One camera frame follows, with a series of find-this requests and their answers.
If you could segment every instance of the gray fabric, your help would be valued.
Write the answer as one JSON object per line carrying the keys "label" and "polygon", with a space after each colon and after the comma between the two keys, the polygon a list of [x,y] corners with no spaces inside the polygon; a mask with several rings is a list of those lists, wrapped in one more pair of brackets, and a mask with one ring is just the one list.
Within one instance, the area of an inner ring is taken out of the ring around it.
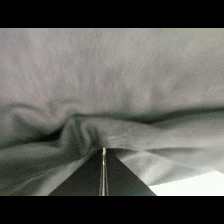
{"label": "gray fabric", "polygon": [[100,147],[148,185],[223,172],[223,62],[224,29],[0,29],[0,195]]}

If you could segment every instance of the cloth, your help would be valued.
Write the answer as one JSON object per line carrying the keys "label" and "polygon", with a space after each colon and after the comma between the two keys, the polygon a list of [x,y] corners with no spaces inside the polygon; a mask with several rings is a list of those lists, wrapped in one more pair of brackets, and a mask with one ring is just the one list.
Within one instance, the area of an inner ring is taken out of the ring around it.
{"label": "cloth", "polygon": [[223,60],[224,29],[0,29],[0,195],[102,147],[150,186],[223,172]]}

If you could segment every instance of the black object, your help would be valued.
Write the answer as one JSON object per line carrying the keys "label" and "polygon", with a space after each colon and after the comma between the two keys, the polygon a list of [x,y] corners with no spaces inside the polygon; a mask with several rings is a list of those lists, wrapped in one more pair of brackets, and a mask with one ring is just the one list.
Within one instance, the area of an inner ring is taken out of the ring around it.
{"label": "black object", "polygon": [[[109,196],[156,196],[109,149],[107,149],[106,161]],[[50,196],[99,196],[102,177],[101,165],[102,150],[92,156]]]}

